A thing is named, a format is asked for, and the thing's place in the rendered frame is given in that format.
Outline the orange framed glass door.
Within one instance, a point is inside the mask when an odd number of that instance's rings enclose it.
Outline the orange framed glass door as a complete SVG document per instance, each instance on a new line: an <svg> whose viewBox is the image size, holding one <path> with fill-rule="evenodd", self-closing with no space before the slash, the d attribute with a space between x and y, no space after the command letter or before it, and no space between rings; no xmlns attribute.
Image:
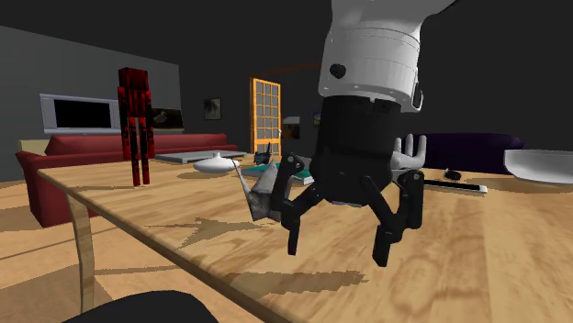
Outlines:
<svg viewBox="0 0 573 323"><path fill-rule="evenodd" d="M281 155L281 85L258 78L250 79L251 152L264 152L266 146Z"/></svg>

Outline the red and black blocky figure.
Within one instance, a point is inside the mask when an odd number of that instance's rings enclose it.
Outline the red and black blocky figure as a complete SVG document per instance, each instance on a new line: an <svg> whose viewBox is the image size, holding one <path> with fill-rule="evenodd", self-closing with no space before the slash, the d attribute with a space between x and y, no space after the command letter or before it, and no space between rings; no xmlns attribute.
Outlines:
<svg viewBox="0 0 573 323"><path fill-rule="evenodd" d="M131 162L133 185L149 184L155 151L148 73L125 67L118 71L118 83L123 158Z"/></svg>

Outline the wide dark wall picture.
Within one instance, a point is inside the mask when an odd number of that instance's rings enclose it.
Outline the wide dark wall picture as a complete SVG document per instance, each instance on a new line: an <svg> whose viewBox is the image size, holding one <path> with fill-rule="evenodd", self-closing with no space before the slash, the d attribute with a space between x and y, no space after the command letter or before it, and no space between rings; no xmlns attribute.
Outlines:
<svg viewBox="0 0 573 323"><path fill-rule="evenodd" d="M183 129L182 113L177 109L153 107L152 126L158 129Z"/></svg>

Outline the small grey wall picture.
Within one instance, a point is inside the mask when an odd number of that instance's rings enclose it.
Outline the small grey wall picture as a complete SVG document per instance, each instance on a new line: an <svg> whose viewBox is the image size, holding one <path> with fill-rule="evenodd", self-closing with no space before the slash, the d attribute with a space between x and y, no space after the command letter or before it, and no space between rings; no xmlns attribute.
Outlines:
<svg viewBox="0 0 573 323"><path fill-rule="evenodd" d="M282 139L300 139L300 117L285 117L281 130Z"/></svg>

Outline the white hand model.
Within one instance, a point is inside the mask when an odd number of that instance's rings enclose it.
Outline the white hand model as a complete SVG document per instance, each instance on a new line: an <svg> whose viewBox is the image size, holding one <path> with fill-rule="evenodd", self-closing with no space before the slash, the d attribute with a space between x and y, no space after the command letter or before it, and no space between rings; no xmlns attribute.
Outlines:
<svg viewBox="0 0 573 323"><path fill-rule="evenodd" d="M409 134L406 137L405 150L402 149L401 138L396 138L394 143L394 150L390 160L391 170L401 169L420 169L425 163L427 137L420 135L418 140L418 149L413 153L414 137Z"/></svg>

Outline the grey framed television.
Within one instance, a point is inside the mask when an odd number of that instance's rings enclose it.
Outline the grey framed television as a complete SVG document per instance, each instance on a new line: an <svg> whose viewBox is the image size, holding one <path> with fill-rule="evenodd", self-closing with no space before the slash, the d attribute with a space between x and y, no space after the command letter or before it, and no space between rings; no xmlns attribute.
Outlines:
<svg viewBox="0 0 573 323"><path fill-rule="evenodd" d="M40 94L45 134L118 134L118 101Z"/></svg>

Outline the grey flat tablet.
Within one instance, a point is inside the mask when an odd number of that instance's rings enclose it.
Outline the grey flat tablet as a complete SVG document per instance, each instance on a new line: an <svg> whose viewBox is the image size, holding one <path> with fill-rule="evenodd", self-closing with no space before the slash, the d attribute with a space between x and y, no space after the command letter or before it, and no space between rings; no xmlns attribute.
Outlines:
<svg viewBox="0 0 573 323"><path fill-rule="evenodd" d="M218 153L222 158L245 157L247 155L247 152L236 151L236 150L202 150L202 151L190 151L190 152L180 152L180 153L157 154L155 156L155 159L164 162L177 162L186 164L190 162L197 162L213 158L216 153Z"/></svg>

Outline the small dark figure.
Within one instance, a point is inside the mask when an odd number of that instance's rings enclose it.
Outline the small dark figure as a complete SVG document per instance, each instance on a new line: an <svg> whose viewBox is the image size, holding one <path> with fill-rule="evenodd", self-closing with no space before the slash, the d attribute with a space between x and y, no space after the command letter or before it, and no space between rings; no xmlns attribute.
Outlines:
<svg viewBox="0 0 573 323"><path fill-rule="evenodd" d="M256 165L268 164L272 156L272 143L266 145L266 150L263 152L257 151L253 156L253 162Z"/></svg>

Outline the red sofa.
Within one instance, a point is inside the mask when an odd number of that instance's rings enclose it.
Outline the red sofa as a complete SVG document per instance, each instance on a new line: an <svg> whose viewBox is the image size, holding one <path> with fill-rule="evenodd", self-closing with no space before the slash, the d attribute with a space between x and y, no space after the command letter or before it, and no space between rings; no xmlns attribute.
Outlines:
<svg viewBox="0 0 573 323"><path fill-rule="evenodd" d="M219 134L156 134L154 151L157 154L203 150L237 150L228 143L227 135ZM119 135L51 137L44 155L31 151L16 153L28 189L31 213L44 227L71 221L64 192L38 175L39 169L89 165L123 160L122 140Z"/></svg>

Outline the teal book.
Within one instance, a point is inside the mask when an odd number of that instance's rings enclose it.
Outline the teal book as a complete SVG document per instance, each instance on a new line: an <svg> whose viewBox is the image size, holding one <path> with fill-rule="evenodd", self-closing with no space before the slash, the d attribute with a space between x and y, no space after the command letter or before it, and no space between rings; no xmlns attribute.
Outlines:
<svg viewBox="0 0 573 323"><path fill-rule="evenodd" d="M262 175L263 171L266 170L270 164L279 164L278 175L275 180L273 194L278 193L283 194L291 184L300 179L303 184L312 184L314 179L312 178L309 170L306 168L306 164L297 155L289 154L283 156L281 162L275 162L273 159L266 165L259 165L247 169L240 168L242 171L243 178L245 176L254 176L258 178Z"/></svg>

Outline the black rounded object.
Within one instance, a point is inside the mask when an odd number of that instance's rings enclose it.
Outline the black rounded object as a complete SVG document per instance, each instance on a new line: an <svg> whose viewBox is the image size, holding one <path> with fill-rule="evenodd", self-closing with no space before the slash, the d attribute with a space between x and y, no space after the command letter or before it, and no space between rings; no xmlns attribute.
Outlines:
<svg viewBox="0 0 573 323"><path fill-rule="evenodd" d="M219 323L194 296L175 290L129 295L62 323Z"/></svg>

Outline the grey paper crane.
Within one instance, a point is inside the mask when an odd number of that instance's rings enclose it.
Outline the grey paper crane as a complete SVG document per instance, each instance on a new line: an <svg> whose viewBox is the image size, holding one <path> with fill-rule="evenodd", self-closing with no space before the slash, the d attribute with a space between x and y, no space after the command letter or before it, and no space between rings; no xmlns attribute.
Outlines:
<svg viewBox="0 0 573 323"><path fill-rule="evenodd" d="M263 218L270 218L276 222L281 221L281 213L274 211L270 207L271 194L273 192L276 177L278 175L279 164L270 164L258 178L255 185L250 188L245 182L240 168L235 168L242 183L248 207L253 221Z"/></svg>

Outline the white bowl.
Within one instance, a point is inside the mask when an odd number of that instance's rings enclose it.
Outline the white bowl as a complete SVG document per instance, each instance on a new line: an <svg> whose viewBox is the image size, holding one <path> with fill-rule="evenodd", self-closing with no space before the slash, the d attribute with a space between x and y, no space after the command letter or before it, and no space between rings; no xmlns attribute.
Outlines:
<svg viewBox="0 0 573 323"><path fill-rule="evenodd" d="M505 150L503 163L519 179L573 185L573 151Z"/></svg>

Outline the wooden table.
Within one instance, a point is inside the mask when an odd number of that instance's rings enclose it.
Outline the wooden table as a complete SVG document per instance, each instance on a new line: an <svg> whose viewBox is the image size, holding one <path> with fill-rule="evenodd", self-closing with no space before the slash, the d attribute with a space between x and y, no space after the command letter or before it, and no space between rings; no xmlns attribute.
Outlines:
<svg viewBox="0 0 573 323"><path fill-rule="evenodd" d="M73 213L83 308L95 211L266 323L573 323L571 186L465 173L488 192L428 188L421 228L379 267L368 207L313 207L289 255L279 224L253 222L235 175L150 169L144 186L126 161L40 171Z"/></svg>

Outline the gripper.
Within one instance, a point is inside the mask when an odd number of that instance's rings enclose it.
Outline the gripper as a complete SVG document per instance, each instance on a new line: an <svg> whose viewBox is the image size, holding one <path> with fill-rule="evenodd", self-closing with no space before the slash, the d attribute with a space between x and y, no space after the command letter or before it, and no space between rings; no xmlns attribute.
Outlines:
<svg viewBox="0 0 573 323"><path fill-rule="evenodd" d="M315 184L294 201L288 199L291 177L305 166L296 154L289 153L280 162L271 193L270 207L280 213L281 225L288 230L289 255L297 253L301 217L323 197L333 204L371 207L379 221L372 256L380 267L388 265L390 246L401 241L406 228L421 227L424 192L421 171L410 170L398 177L396 213L381 194L391 181L389 162L399 115L400 104L384 99L355 95L323 99L316 149L310 164Z"/></svg>

